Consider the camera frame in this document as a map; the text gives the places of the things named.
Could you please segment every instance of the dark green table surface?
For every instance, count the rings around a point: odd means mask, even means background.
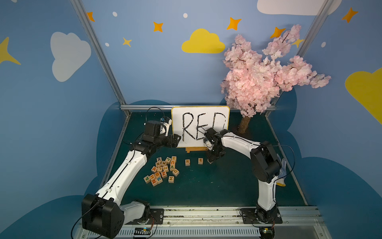
[[[147,120],[159,120],[161,112],[149,112]],[[231,112],[229,129],[238,126],[242,116],[239,112]],[[144,131],[145,113],[133,112],[129,120],[123,141],[130,143]],[[255,115],[249,124],[251,139],[263,142],[265,140],[276,144],[276,140],[263,115]],[[122,143],[111,175],[118,169],[130,148]],[[184,148],[161,148],[138,172],[127,189],[122,204],[135,199],[150,202],[151,205],[179,206],[255,206],[258,198],[258,181],[252,173],[251,161],[241,153],[226,149],[226,155],[212,164],[207,162],[203,151],[187,153]],[[156,158],[177,156],[176,168],[179,175],[175,183],[170,184],[168,178],[163,183],[153,187],[146,184],[143,178],[151,175]],[[197,164],[198,158],[204,158],[204,164]],[[190,166],[185,166],[185,159],[191,160]],[[276,200],[279,206],[304,206],[304,201],[291,175],[285,179],[286,187],[277,186]]]

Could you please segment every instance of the yellow star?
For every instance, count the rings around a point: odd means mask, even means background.
[[[238,30],[238,24],[239,22],[241,21],[241,19],[233,19],[233,18],[230,18],[231,19],[231,22],[230,22],[230,25],[227,27],[227,30],[229,29],[234,29],[234,30]]]
[[[93,18],[93,12],[92,11],[90,13],[87,13],[87,16],[89,17],[90,21],[94,21],[95,22],[95,20]]]
[[[124,39],[125,42],[122,45],[129,45],[129,47],[131,47],[130,46],[131,40],[126,40],[125,38],[123,38],[123,39]]]
[[[154,31],[163,32],[162,31],[162,25],[163,25],[163,23],[156,23],[156,22],[154,22]]]
[[[20,64],[15,58],[13,58],[9,53],[8,53],[8,42],[9,42],[9,37],[7,37],[3,42],[0,44],[0,63],[3,61],[10,61],[16,64]]]
[[[284,30],[285,30],[285,28],[284,29],[275,28],[275,32],[273,33],[272,36],[270,36],[270,38],[280,37],[281,33],[283,33]]]
[[[303,42],[304,39],[300,40],[300,39],[297,39],[292,45],[296,45],[297,48],[300,46],[300,43]]]
[[[358,12],[357,11],[353,11],[352,8],[350,8],[350,10],[348,11],[348,14],[346,14],[342,20],[346,20],[348,23],[350,22],[351,18],[357,14]]]

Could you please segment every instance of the metal rail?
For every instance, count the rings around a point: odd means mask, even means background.
[[[73,8],[75,9],[79,20],[82,23],[82,26],[85,29],[85,32],[90,40],[90,43],[93,46],[93,49],[102,65],[102,68],[105,71],[107,78],[109,79],[110,84],[115,92],[115,95],[118,98],[120,104],[126,104],[126,101],[123,97],[122,91],[118,85],[118,82],[113,74],[112,68],[109,65],[109,62],[106,59],[104,51],[102,50],[101,44],[97,38],[96,32],[93,29],[92,24],[89,21],[84,5],[81,0],[70,0]]]
[[[151,206],[163,208],[163,224],[158,225],[153,237],[199,237],[199,238],[256,238],[259,236],[259,227],[272,224],[243,224],[237,206]],[[315,206],[280,206],[282,224],[276,224],[277,231],[290,227],[295,233],[299,228],[310,228],[316,236],[309,238],[331,239],[319,210]],[[134,236],[134,229],[142,225],[123,225],[118,239],[127,239]],[[76,239],[94,239],[99,236],[78,226]]]
[[[161,110],[170,111],[173,107],[183,107],[183,106],[214,106],[214,105],[143,105],[143,104],[123,104],[120,106],[121,110],[127,111],[127,110],[148,110],[151,107],[158,107]],[[276,106],[270,106],[266,109],[266,111],[275,111]],[[231,109],[231,111],[240,111],[239,109]]]

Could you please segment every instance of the black cable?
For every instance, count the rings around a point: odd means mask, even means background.
[[[73,229],[74,229],[74,227],[76,226],[77,222],[78,222],[79,220],[81,220],[81,218],[82,218],[83,216],[85,216],[88,212],[90,212],[91,210],[93,210],[93,208],[95,208],[95,206],[97,206],[97,205],[100,203],[100,201],[104,198],[105,195],[103,195],[103,197],[100,198],[100,199],[98,200],[98,202],[96,202],[96,203],[94,204],[94,206],[92,206],[92,207],[89,209],[89,211],[87,211],[87,212],[85,212],[84,214],[82,214],[81,217],[74,223],[74,225],[73,225],[73,227],[72,227],[72,230],[70,231],[70,237],[71,237],[71,239],[74,239],[74,238],[73,238]]]
[[[138,135],[138,137],[134,140],[134,142],[143,134],[144,132],[142,132],[140,135]],[[132,144],[133,145],[133,148],[134,148],[134,153],[133,153],[133,156],[132,156],[132,158],[131,159],[133,159],[134,158],[134,155],[135,155],[135,146],[134,146],[134,144]],[[128,164],[126,164],[125,165],[125,167],[121,170],[121,172],[118,174],[118,176],[115,178],[115,180],[114,180],[114,182],[111,184],[111,186],[109,187],[109,189],[110,188],[112,188],[112,186],[114,185],[114,183],[117,181],[117,179],[119,178],[119,176],[122,174],[122,172],[123,172],[123,170],[125,170],[125,168],[128,166]]]
[[[257,145],[257,144],[254,144],[253,142],[250,142],[250,141],[248,141],[248,140],[246,140],[246,139],[244,139],[244,138],[242,138],[242,137],[236,137],[236,136],[223,136],[223,137],[232,137],[232,138],[240,138],[240,139],[242,139],[242,140],[244,140],[245,142],[247,142],[247,143],[250,143],[251,145],[255,145],[255,146],[266,146],[266,145]],[[283,176],[283,177],[281,177],[281,178],[278,178],[278,179],[276,179],[275,180],[275,182],[277,181],[277,180],[279,180],[279,179],[283,179],[283,178],[285,178],[286,176],[288,176],[289,174],[291,174],[292,173],[292,171],[293,171],[293,169],[295,168],[295,165],[296,165],[296,157],[295,157],[295,152],[293,151],[293,149],[292,149],[292,147],[291,146],[289,146],[289,145],[270,145],[271,147],[279,147],[279,146],[286,146],[286,147],[289,147],[291,150],[292,150],[292,154],[293,154],[293,167],[291,168],[291,170],[289,171],[289,173],[287,173],[285,176]],[[272,185],[272,200],[274,201],[274,202],[276,202],[275,201],[275,195],[274,195],[274,187],[275,187],[275,184],[276,183],[273,183],[273,185]]]
[[[143,134],[144,132],[142,132],[140,135],[138,135],[138,137],[134,140],[134,142]],[[135,155],[135,146],[134,146],[134,144],[132,144],[133,145],[133,148],[134,148],[134,153],[133,153],[133,157],[131,158],[131,159],[133,159],[134,158],[134,155]],[[118,177],[121,175],[121,173],[123,172],[123,170],[126,168],[126,166],[121,170],[121,172],[120,172],[120,174],[117,176],[117,178],[114,180],[114,182],[111,184],[111,186],[109,187],[109,189],[110,188],[112,188],[112,186],[114,185],[114,183],[116,182],[116,180],[118,179]],[[108,192],[106,192],[105,193],[105,195],[103,195],[103,197],[102,198],[100,198],[99,200],[98,200],[98,202],[96,203],[96,204],[94,204],[94,206],[92,207],[92,208],[90,208],[89,209],[89,211],[87,211],[87,212],[85,212],[75,223],[74,223],[74,225],[73,225],[73,227],[72,227],[72,230],[71,230],[71,232],[70,232],[70,236],[71,236],[71,239],[73,239],[73,229],[74,229],[74,227],[76,226],[76,224],[77,224],[77,222],[79,221],[79,220],[81,220],[81,218],[83,217],[83,216],[85,216],[88,212],[90,212],[95,206],[97,206],[98,204],[99,204],[99,202],[106,196],[106,194],[107,194]]]
[[[155,217],[153,217],[153,216],[151,216],[151,217],[152,217],[152,219],[157,223],[157,225],[156,225],[156,227],[155,227],[155,231],[154,231],[154,233],[151,234],[151,236],[149,236],[149,237],[146,238],[146,239],[149,239],[150,237],[152,237],[152,236],[155,234],[155,232],[157,232],[157,228],[158,228],[158,222],[157,222],[157,220],[155,219]]]
[[[147,112],[148,112],[150,109],[152,109],[152,108],[157,108],[157,109],[159,109],[160,111],[162,111],[163,118],[165,117],[165,113],[163,112],[163,110],[161,110],[161,109],[158,108],[158,107],[153,106],[153,107],[150,107],[150,108],[146,111],[146,122],[147,122]]]
[[[242,138],[242,137],[240,137],[240,136],[228,136],[228,135],[226,135],[226,136],[223,136],[223,137],[239,138],[239,139],[242,139],[242,140],[244,140],[245,142],[250,143],[251,145],[255,145],[255,146],[267,146],[267,145],[261,145],[261,144],[260,144],[260,145],[254,144],[253,142],[250,142],[250,141],[248,141],[248,140],[246,140],[245,138]],[[271,147],[286,146],[286,147],[289,147],[289,148],[292,150],[292,153],[293,153],[293,167],[291,168],[291,170],[289,171],[289,173],[287,173],[284,177],[279,178],[279,179],[283,179],[283,178],[285,178],[286,176],[288,176],[289,174],[291,174],[292,171],[293,171],[293,169],[295,168],[295,165],[296,165],[295,152],[293,151],[292,147],[289,146],[289,145],[270,145],[270,146],[271,146]]]

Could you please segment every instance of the blue painted backdrop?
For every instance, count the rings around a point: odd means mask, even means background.
[[[262,54],[275,27],[290,29],[300,24],[303,39],[314,19],[314,16],[264,14],[257,10],[257,1],[253,0],[83,0],[83,3],[87,12],[93,12],[92,25],[128,104],[149,99],[170,104],[221,102],[224,95],[220,83],[229,71],[222,62],[224,51],[190,54],[181,49],[183,42],[199,28],[216,33],[226,49],[232,46],[237,34],[242,34],[252,42],[252,49]],[[230,18],[242,19],[237,31],[227,30]],[[163,32],[154,32],[153,22],[163,23]],[[131,47],[122,45],[123,38],[132,40]],[[297,47],[292,46],[282,61],[288,61],[296,51]]]
[[[89,42],[69,0],[0,3],[0,238],[69,238],[95,193],[125,116],[93,52],[71,78],[52,73],[54,32]]]
[[[347,23],[341,19],[351,7],[358,13]],[[269,117],[280,142],[299,149],[296,177],[333,239],[382,237],[382,125],[345,88],[352,73],[382,67],[381,9],[380,1],[343,0],[305,55],[332,80],[283,93]]]

